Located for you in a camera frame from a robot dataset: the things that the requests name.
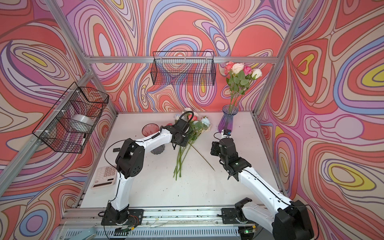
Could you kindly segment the red pink rose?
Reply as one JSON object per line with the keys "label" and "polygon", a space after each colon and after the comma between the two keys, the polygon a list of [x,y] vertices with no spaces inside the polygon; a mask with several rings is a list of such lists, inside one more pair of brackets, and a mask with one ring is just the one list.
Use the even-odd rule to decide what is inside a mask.
{"label": "red pink rose", "polygon": [[192,144],[198,138],[198,130],[195,125],[195,122],[198,120],[198,117],[192,113],[187,113],[182,117],[183,120],[187,120],[189,123],[189,129],[187,130],[187,136],[189,137],[187,145],[185,147],[179,147],[178,156],[176,161],[176,166],[173,173],[173,178],[177,181],[178,178],[182,177],[182,166],[187,157],[189,150],[192,147]]}

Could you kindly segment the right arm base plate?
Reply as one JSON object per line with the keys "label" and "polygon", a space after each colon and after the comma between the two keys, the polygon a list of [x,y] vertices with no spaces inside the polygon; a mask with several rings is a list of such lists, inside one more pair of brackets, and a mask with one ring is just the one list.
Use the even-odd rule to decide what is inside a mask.
{"label": "right arm base plate", "polygon": [[217,216],[221,218],[223,224],[226,224],[226,225],[229,225],[229,224],[255,225],[255,226],[259,225],[254,221],[246,219],[244,214],[237,208],[221,208],[221,213],[218,214]]}

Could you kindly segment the salmon pink rose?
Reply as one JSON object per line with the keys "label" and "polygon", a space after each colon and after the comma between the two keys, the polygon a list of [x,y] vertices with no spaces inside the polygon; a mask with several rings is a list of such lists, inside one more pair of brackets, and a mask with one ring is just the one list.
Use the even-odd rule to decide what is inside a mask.
{"label": "salmon pink rose", "polygon": [[231,97],[230,98],[229,111],[231,110],[231,105],[232,105],[232,102],[233,102],[233,90],[232,90],[233,73],[232,73],[232,68],[233,68],[234,64],[235,64],[234,62],[228,62],[228,63],[226,63],[226,66],[225,66],[225,74],[227,75],[226,82],[227,82],[227,85],[229,86],[230,97]]}

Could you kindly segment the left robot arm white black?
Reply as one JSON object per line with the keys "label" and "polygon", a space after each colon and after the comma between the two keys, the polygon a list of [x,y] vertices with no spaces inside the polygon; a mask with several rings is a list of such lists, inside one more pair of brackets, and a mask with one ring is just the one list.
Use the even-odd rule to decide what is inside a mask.
{"label": "left robot arm white black", "polygon": [[185,147],[189,140],[187,132],[190,122],[179,119],[174,125],[161,127],[160,130],[143,139],[126,139],[116,157],[118,183],[115,197],[108,202],[103,215],[103,226],[125,225],[130,217],[130,192],[135,177],[142,171],[145,153],[166,144]]}

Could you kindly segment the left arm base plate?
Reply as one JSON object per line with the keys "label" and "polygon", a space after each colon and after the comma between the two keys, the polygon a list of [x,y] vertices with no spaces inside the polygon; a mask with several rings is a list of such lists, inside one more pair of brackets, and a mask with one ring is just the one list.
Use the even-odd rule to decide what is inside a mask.
{"label": "left arm base plate", "polygon": [[110,209],[104,214],[101,225],[137,227],[142,224],[143,215],[143,209],[130,209],[120,212]]}

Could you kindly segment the magenta pink rose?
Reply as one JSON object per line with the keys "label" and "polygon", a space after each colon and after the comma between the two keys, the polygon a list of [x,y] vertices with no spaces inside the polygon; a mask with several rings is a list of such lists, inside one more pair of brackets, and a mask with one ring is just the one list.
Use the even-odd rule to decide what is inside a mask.
{"label": "magenta pink rose", "polygon": [[245,66],[242,71],[238,74],[238,96],[237,101],[241,99],[241,97],[246,93],[249,89],[253,78],[252,78],[252,68],[249,66]]}

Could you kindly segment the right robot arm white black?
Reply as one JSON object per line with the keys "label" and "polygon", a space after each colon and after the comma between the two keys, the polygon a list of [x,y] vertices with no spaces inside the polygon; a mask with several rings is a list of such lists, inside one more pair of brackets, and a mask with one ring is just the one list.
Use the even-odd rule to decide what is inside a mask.
{"label": "right robot arm white black", "polygon": [[307,206],[301,201],[292,201],[267,183],[247,160],[239,156],[232,138],[213,142],[211,155],[219,157],[219,163],[229,177],[246,186],[265,206],[262,209],[249,198],[237,202],[236,218],[239,221],[258,224],[276,240],[314,239]]}

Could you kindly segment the white green-tinged rose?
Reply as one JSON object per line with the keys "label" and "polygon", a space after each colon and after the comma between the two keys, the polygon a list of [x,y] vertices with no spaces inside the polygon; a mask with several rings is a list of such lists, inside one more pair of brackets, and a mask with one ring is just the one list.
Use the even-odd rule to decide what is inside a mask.
{"label": "white green-tinged rose", "polygon": [[262,76],[262,71],[258,68],[255,68],[255,69],[252,69],[252,78],[253,78],[253,81],[251,83],[251,85],[253,84],[254,81],[256,81],[257,79],[259,79],[261,76]]}

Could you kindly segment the cream white rose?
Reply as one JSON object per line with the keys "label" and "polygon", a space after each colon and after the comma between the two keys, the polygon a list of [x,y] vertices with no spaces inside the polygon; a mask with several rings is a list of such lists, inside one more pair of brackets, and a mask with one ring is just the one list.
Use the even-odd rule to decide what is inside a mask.
{"label": "cream white rose", "polygon": [[244,67],[245,65],[243,63],[236,63],[233,65],[231,70],[232,84],[231,84],[230,90],[231,90],[231,105],[232,105],[231,111],[232,112],[236,107],[236,102],[242,90],[242,86],[240,82],[242,78],[245,76],[243,71]]}

